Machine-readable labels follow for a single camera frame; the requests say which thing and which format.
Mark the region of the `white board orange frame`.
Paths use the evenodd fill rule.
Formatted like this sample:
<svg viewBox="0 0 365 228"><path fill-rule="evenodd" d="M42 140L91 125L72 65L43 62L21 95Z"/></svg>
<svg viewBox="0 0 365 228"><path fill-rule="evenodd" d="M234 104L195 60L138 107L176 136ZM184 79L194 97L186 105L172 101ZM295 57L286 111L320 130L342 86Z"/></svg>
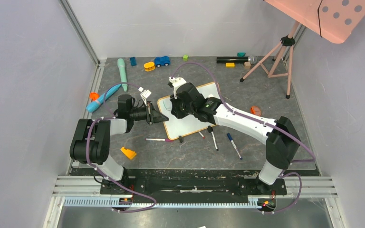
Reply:
<svg viewBox="0 0 365 228"><path fill-rule="evenodd" d="M169 139L176 140L204 130L208 126L216 125L214 116L221 100L220 96L217 95L215 83L195 87L192 83L187 82L178 88L177 98L183 100L185 110L188 113L183 119L177 119L171 114L170 96L160 98L157 101L159 111L169 118L169 121L164 122Z"/></svg>

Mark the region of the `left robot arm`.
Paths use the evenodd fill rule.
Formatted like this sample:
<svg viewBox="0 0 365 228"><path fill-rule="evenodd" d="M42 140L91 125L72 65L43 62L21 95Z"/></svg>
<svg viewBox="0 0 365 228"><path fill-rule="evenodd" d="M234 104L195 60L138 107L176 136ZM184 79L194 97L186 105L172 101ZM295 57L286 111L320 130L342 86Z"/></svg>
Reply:
<svg viewBox="0 0 365 228"><path fill-rule="evenodd" d="M134 105L130 95L118 97L118 108L111 119L79 119L70 146L71 159L97 169L107 180L113 179L112 187L118 193L130 189L130 180L124 177L125 168L110 155L110 137L129 133L137 121L148 124L166 122L169 118L157 111L151 101L141 106Z"/></svg>

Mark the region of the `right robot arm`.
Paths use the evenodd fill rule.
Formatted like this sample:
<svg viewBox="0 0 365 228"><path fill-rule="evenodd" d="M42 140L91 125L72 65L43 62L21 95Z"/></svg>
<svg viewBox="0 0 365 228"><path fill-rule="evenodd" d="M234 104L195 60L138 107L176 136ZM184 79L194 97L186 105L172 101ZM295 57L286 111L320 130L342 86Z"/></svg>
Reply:
<svg viewBox="0 0 365 228"><path fill-rule="evenodd" d="M300 143L299 135L288 118L282 116L274 120L243 112L224 104L219 98L204 97L192 83L181 78L168 85L173 89L171 113L176 118L189 116L200 122L229 127L263 143L266 146L266 162L255 186L262 194L274 189L276 179L292 163Z"/></svg>

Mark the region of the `purple capped marker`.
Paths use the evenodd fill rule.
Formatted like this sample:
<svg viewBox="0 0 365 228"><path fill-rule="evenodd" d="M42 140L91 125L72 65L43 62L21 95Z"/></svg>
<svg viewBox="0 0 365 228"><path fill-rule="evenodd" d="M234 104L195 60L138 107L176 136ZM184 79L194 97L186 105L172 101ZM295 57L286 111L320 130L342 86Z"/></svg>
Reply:
<svg viewBox="0 0 365 228"><path fill-rule="evenodd" d="M171 139L166 138L145 138L146 141L172 142Z"/></svg>

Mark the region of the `black capped marker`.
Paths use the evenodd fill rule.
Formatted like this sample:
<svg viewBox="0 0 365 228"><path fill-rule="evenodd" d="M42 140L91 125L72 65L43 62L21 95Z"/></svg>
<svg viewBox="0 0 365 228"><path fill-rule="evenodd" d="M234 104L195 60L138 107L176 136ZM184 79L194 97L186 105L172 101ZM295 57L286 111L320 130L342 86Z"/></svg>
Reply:
<svg viewBox="0 0 365 228"><path fill-rule="evenodd" d="M219 151L219 147L217 145L217 141L216 141L216 137L215 137L214 131L211 131L211 135L212 135L212 140L213 140L215 149L216 149L216 151Z"/></svg>

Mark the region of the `yellow toy wedge block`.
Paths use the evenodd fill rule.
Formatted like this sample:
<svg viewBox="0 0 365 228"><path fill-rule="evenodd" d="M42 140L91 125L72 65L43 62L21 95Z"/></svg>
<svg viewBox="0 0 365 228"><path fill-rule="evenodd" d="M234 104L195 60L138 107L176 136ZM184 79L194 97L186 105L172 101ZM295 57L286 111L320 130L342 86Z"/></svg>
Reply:
<svg viewBox="0 0 365 228"><path fill-rule="evenodd" d="M130 149L127 149L125 147L122 147L120 149L120 151L130 160L132 160L136 155L137 153L133 150L130 150Z"/></svg>

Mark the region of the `blue toy car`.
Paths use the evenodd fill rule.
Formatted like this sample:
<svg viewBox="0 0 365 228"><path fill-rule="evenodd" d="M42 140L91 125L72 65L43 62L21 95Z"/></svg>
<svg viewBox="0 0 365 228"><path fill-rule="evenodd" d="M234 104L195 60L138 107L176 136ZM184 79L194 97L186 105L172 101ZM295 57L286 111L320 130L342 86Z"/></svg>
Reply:
<svg viewBox="0 0 365 228"><path fill-rule="evenodd" d="M171 64L171 61L168 56L155 57L154 64L155 64L155 67L169 66Z"/></svg>

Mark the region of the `yellow oval toy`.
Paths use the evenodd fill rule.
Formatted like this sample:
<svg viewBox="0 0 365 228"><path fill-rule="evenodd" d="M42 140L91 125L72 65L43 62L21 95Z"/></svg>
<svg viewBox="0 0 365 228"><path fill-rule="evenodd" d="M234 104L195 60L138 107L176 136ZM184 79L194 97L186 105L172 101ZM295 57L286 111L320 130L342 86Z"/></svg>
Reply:
<svg viewBox="0 0 365 228"><path fill-rule="evenodd" d="M146 72L153 71L153 70L155 70L155 68L156 68L156 65L155 65L155 63L154 63L153 61L146 62L146 63L144 64L144 70L145 70Z"/></svg>

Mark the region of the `blue capped marker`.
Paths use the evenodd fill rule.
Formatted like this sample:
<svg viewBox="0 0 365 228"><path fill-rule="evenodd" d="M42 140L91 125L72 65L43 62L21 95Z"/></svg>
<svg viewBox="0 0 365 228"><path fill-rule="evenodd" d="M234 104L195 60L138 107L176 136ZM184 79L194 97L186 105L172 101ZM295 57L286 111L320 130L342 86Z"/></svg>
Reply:
<svg viewBox="0 0 365 228"><path fill-rule="evenodd" d="M237 153L237 155L238 155L239 159L240 159L240 160L242 160L242 159L243 159L243 157L242 157L242 155L240 154L240 151L239 151L238 147L236 146L236 144L235 144L235 142L234 142L234 140L233 140L233 138L232 138L231 134L230 134L230 133L227 133L227 137L228 137L229 141L231 142L231 144L232 144L232 146L233 146L234 150L236 151L236 153Z"/></svg>

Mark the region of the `black cylinder tube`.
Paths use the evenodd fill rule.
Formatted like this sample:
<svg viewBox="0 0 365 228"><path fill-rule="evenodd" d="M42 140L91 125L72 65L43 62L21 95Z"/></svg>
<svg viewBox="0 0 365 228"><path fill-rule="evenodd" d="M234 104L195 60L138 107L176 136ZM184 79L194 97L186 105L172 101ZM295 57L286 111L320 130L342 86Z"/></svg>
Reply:
<svg viewBox="0 0 365 228"><path fill-rule="evenodd" d="M235 64L244 64L245 62L249 62L249 57L216 57L217 64L225 64L225 63L235 63Z"/></svg>

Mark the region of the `yellow small brick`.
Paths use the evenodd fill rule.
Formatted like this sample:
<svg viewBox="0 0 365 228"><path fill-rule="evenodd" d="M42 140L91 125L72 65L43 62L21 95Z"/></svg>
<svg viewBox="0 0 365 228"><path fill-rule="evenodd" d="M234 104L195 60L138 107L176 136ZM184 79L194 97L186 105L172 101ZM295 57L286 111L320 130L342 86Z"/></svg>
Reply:
<svg viewBox="0 0 365 228"><path fill-rule="evenodd" d="M235 63L225 63L225 66L227 67L227 68L234 68L235 67Z"/></svg>

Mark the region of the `dark blue small brick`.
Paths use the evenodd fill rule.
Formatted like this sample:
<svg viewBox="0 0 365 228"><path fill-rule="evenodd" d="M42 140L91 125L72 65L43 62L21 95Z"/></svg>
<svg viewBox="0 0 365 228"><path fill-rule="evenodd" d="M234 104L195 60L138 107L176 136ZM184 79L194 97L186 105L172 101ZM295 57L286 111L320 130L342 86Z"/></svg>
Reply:
<svg viewBox="0 0 365 228"><path fill-rule="evenodd" d="M133 67L137 65L137 61L136 61L136 58L135 57L130 57L130 64Z"/></svg>

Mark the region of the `light blue toy pen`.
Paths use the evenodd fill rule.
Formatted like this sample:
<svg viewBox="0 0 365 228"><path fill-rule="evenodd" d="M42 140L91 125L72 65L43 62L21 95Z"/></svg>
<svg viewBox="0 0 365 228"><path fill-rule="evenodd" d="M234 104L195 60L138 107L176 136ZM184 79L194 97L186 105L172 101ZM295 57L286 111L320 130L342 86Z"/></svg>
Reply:
<svg viewBox="0 0 365 228"><path fill-rule="evenodd" d="M91 102L86 106L86 110L89 113L92 113L95 110L97 110L99 108L99 106L102 105L103 102L106 99L108 99L112 94L114 94L120 87L121 87L121 84L115 85L114 87L112 87L108 90L106 95L103 93L100 95L100 97L97 100L94 100L94 101L91 100Z"/></svg>

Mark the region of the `mint green toy pen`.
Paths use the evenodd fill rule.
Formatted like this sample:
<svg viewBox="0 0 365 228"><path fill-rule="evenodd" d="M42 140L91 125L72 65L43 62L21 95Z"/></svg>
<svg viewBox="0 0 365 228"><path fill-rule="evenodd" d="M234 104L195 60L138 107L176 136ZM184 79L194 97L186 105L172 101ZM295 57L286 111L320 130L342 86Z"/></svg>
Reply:
<svg viewBox="0 0 365 228"><path fill-rule="evenodd" d="M122 83L122 88L125 92L128 91L128 84L126 84L127 82L127 76L126 76L126 65L125 65L125 61L122 58L119 58L117 60L117 67L119 69L119 75L120 75L120 79Z"/></svg>

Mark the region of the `orange small toy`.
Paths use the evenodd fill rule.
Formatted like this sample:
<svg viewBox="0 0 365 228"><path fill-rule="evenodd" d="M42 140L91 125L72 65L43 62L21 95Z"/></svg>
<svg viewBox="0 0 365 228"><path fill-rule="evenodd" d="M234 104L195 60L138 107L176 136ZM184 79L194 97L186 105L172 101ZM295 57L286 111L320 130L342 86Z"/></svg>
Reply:
<svg viewBox="0 0 365 228"><path fill-rule="evenodd" d="M89 98L94 101L97 100L100 97L98 93L90 93Z"/></svg>

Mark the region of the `orange toy brick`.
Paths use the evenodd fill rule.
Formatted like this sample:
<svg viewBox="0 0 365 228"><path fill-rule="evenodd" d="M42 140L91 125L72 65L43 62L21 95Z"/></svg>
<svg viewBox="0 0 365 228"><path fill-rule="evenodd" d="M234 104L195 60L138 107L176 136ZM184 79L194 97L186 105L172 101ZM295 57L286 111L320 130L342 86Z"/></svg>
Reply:
<svg viewBox="0 0 365 228"><path fill-rule="evenodd" d="M262 115L261 109L257 106L252 106L250 108L250 113L253 114L253 115L256 115L256 116L261 116Z"/></svg>

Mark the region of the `tan wooden cube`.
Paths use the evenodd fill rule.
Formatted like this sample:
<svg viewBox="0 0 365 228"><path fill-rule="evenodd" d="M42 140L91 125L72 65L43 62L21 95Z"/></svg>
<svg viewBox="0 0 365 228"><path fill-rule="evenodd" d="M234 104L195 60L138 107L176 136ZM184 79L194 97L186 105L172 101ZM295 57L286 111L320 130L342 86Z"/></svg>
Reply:
<svg viewBox="0 0 365 228"><path fill-rule="evenodd" d="M251 62L245 62L244 64L243 64L243 66L244 66L244 68L246 69L246 70L250 70L251 69Z"/></svg>

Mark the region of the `teal small block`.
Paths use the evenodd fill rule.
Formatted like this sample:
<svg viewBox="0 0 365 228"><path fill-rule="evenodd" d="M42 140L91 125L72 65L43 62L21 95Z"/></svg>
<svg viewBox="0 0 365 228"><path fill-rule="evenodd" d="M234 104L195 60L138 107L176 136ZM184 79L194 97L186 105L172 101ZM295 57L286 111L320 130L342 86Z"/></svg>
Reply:
<svg viewBox="0 0 365 228"><path fill-rule="evenodd" d="M246 56L246 53L245 52L238 52L237 53L237 56L238 57L245 57Z"/></svg>

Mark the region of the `clear small ball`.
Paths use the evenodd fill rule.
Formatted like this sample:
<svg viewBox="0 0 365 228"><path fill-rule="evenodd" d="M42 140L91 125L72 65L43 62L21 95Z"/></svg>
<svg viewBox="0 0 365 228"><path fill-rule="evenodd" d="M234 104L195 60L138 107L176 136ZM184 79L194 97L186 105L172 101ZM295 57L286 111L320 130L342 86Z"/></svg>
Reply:
<svg viewBox="0 0 365 228"><path fill-rule="evenodd" d="M257 56L254 56L254 55L250 55L248 57L249 59L249 62L253 65L253 64L256 64L258 62L258 57Z"/></svg>

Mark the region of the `pink tripod stand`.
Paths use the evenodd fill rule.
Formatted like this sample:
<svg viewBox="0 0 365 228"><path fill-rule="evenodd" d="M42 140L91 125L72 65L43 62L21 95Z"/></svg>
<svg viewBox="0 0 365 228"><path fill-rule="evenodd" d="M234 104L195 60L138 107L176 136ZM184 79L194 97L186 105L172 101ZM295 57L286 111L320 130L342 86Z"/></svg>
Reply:
<svg viewBox="0 0 365 228"><path fill-rule="evenodd" d="M294 39L294 35L295 35L295 32L297 31L299 25L300 25L300 23L298 21L295 21L295 23L294 23L291 31L289 32L289 34L282 37L280 39L279 43L268 54L266 54L266 56L264 56L261 60L259 60L254 66L252 66L251 69L249 70L249 72L240 78L240 82L244 82L244 80L247 77L249 77L250 74L252 74L258 67L261 67L265 71L265 73L267 73L268 78L283 77L283 76L287 77L286 98L290 99L290 97L291 97L291 95L290 95L290 93L291 93L291 79L292 79L292 61L293 61L292 59L293 59L294 45L296 44L296 41ZM264 66L264 61L267 60L267 58L270 57L272 54L274 54L277 51L278 48L279 48L279 51L272 58L274 63L272 65L272 67L268 70ZM285 51L287 49L288 49L287 72L282 73L282 74L274 74L274 72L275 72L275 70L278 66L278 63L282 60L283 54L285 53Z"/></svg>

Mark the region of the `pink perforated panel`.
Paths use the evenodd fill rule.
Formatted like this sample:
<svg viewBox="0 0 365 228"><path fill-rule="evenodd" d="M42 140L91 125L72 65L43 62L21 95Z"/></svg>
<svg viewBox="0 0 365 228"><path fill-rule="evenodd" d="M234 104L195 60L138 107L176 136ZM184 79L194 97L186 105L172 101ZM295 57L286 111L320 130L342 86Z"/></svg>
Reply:
<svg viewBox="0 0 365 228"><path fill-rule="evenodd" d="M365 16L365 0L268 0L320 37L344 43Z"/></svg>

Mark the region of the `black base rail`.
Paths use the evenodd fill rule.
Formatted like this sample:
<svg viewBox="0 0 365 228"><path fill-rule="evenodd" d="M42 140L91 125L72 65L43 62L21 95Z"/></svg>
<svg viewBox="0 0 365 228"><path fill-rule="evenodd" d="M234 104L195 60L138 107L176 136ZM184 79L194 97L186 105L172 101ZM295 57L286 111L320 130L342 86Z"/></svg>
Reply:
<svg viewBox="0 0 365 228"><path fill-rule="evenodd" d="M245 203L252 196L286 196L283 179L267 186L258 170L126 169L120 183L140 195L134 203Z"/></svg>

